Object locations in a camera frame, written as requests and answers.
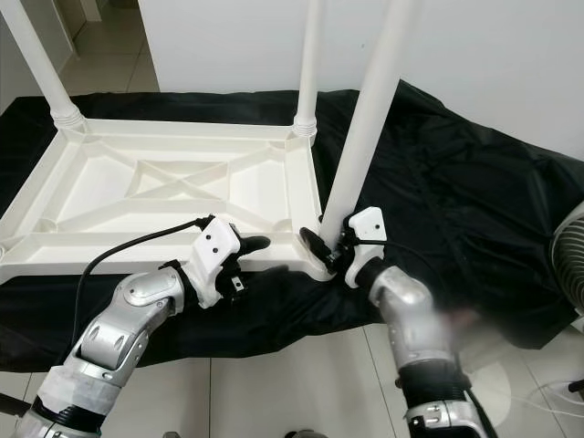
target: black cloth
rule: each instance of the black cloth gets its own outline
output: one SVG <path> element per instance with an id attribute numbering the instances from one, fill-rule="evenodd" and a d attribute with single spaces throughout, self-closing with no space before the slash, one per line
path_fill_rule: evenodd
<path id="1" fill-rule="evenodd" d="M 358 93 L 318 96 L 312 149 L 324 206 Z M 293 91 L 214 94 L 93 94 L 74 98 L 90 118 L 289 124 Z M 3 212 L 55 133 L 42 98 L 17 99 L 0 118 Z M 584 199 L 584 162 L 476 125 L 401 83 L 359 208 L 383 210 L 388 237 L 424 254 L 387 258 L 420 278 L 438 306 L 471 308 L 517 346 L 540 348 L 575 317 L 554 279 L 548 245 Z M 82 320 L 104 308 L 123 276 L 92 276 Z M 18 277 L 0 286 L 0 370 L 42 371 L 67 346 L 76 276 Z M 249 278 L 235 306 L 189 308 L 151 337 L 141 365 L 183 357 L 244 357 L 378 321 L 366 294 L 335 278 L 319 283 L 275 268 Z"/>

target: white tape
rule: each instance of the white tape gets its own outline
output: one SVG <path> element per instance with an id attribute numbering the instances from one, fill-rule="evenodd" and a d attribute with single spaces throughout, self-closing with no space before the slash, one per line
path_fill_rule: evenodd
<path id="1" fill-rule="evenodd" d="M 38 390 L 38 397 L 52 412 L 60 412 L 75 405 L 99 415 L 107 415 L 120 391 L 121 388 L 106 381 L 61 366 L 50 369 Z"/>

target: white wall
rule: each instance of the white wall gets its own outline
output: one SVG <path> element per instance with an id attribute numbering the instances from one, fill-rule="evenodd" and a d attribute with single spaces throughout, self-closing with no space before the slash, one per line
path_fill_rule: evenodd
<path id="1" fill-rule="evenodd" d="M 307 0 L 140 0 L 164 91 L 297 89 Z M 386 0 L 328 0 L 321 88 L 360 87 Z M 584 160 L 582 0 L 424 1 L 403 77 Z"/>
<path id="2" fill-rule="evenodd" d="M 22 3 L 53 65 L 60 71 L 72 50 L 52 1 Z M 0 113 L 17 97 L 41 94 L 4 18 L 0 17 Z"/>

